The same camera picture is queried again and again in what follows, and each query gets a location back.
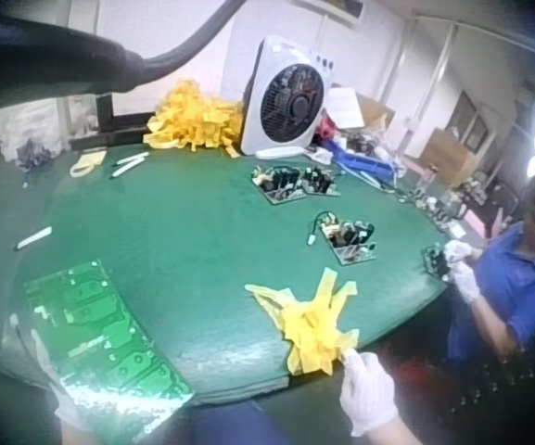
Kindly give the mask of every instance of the gloved hand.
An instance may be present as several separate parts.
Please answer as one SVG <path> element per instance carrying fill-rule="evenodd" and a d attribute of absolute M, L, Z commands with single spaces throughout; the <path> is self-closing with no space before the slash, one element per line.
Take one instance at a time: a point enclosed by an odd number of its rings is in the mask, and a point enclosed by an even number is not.
<path fill-rule="evenodd" d="M 463 261 L 473 254 L 473 249 L 467 243 L 456 239 L 449 241 L 444 246 L 444 256 L 449 264 Z"/>
<path fill-rule="evenodd" d="M 61 385 L 59 376 L 51 364 L 51 359 L 48 356 L 48 351 L 46 350 L 43 341 L 34 329 L 31 331 L 31 336 L 34 340 L 34 347 L 36 349 L 36 361 L 38 364 L 40 364 L 41 368 L 43 368 L 43 371 L 45 371 L 45 373 L 53 379 L 53 381 Z M 57 388 L 57 385 L 51 384 L 51 388 L 53 389 L 53 393 L 55 394 L 55 397 L 57 397 L 57 401 L 59 403 L 58 408 L 55 410 L 55 415 L 61 421 L 80 429 L 81 431 L 91 431 L 91 429 L 80 417 L 80 414 L 75 408 L 73 401 L 71 401 L 70 396 L 68 396 L 65 392 L 61 392 L 60 388 Z"/>
<path fill-rule="evenodd" d="M 459 261 L 451 266 L 451 278 L 459 288 L 463 301 L 471 304 L 481 295 L 473 269 Z"/>
<path fill-rule="evenodd" d="M 395 383 L 378 362 L 376 354 L 343 354 L 345 375 L 341 388 L 341 408 L 350 418 L 355 438 L 383 426 L 399 415 L 395 405 Z"/>

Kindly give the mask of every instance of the plastic bag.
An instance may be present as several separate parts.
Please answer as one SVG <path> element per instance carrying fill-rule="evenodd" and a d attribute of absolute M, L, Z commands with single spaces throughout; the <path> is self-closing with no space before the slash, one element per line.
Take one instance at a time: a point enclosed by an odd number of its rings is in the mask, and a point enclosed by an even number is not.
<path fill-rule="evenodd" d="M 61 151 L 55 99 L 26 104 L 7 122 L 1 153 L 6 161 L 14 160 L 24 171 L 56 158 Z"/>

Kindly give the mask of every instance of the blue shirt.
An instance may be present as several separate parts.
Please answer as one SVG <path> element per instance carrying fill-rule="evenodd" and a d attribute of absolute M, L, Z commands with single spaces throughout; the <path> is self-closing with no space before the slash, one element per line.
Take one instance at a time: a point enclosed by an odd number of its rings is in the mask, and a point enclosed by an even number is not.
<path fill-rule="evenodd" d="M 474 267 L 481 295 L 526 344 L 535 333 L 535 258 L 516 253 L 523 224 L 513 225 L 492 241 Z M 448 338 L 448 358 L 465 359 L 489 350 L 471 308 L 457 299 Z"/>

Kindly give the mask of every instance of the fan grille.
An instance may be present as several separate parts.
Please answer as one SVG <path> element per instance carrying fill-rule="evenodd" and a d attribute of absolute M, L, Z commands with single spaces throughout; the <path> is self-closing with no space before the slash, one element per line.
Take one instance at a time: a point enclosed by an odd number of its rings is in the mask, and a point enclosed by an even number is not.
<path fill-rule="evenodd" d="M 277 143 L 303 135 L 323 105 L 325 88 L 321 74 L 312 66 L 296 64 L 271 81 L 261 103 L 261 125 Z"/>

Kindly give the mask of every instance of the woman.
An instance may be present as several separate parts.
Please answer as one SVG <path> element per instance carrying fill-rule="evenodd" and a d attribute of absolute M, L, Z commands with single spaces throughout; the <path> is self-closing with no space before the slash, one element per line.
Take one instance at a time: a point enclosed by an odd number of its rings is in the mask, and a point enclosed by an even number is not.
<path fill-rule="evenodd" d="M 524 205 L 524 222 L 510 227 L 484 252 L 459 241 L 445 248 L 464 303 L 455 307 L 449 359 L 462 361 L 487 349 L 506 358 L 535 334 L 535 177 Z"/>

